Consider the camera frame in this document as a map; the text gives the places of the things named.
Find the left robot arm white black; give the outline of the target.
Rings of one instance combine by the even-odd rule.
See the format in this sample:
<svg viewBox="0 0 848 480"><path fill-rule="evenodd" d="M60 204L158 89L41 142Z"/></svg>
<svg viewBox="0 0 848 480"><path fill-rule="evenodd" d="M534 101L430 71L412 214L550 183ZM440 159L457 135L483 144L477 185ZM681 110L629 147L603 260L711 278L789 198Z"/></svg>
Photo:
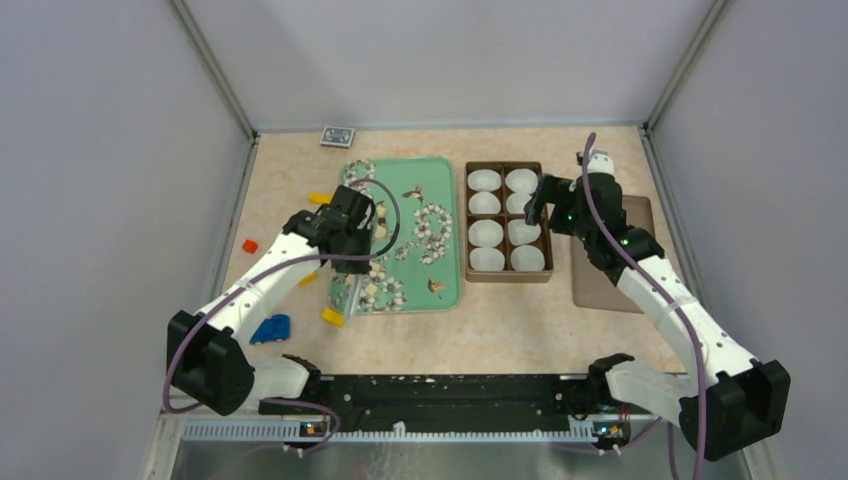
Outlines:
<svg viewBox="0 0 848 480"><path fill-rule="evenodd" d="M163 406L173 389L226 416L250 401L280 398L297 413L319 404L318 371L293 356L251 361L245 350L263 321L298 284L325 264L344 274L370 267L375 202L344 185L316 211L301 210L259 260L221 295L167 325Z"/></svg>

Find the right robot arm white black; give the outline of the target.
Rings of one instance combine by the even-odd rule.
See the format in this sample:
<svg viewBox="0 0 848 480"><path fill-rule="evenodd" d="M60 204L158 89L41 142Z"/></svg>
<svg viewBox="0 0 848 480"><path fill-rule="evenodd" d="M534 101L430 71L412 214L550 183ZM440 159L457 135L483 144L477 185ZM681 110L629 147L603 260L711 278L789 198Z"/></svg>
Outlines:
<svg viewBox="0 0 848 480"><path fill-rule="evenodd" d="M592 363L586 397L600 412L638 406L670 421L696 453L719 460L782 429L791 377L738 344L688 290L646 229L631 224L609 155L578 156L575 179L540 176L524 207L527 224L579 241L590 264L647 315L684 367L658 371L629 354Z"/></svg>

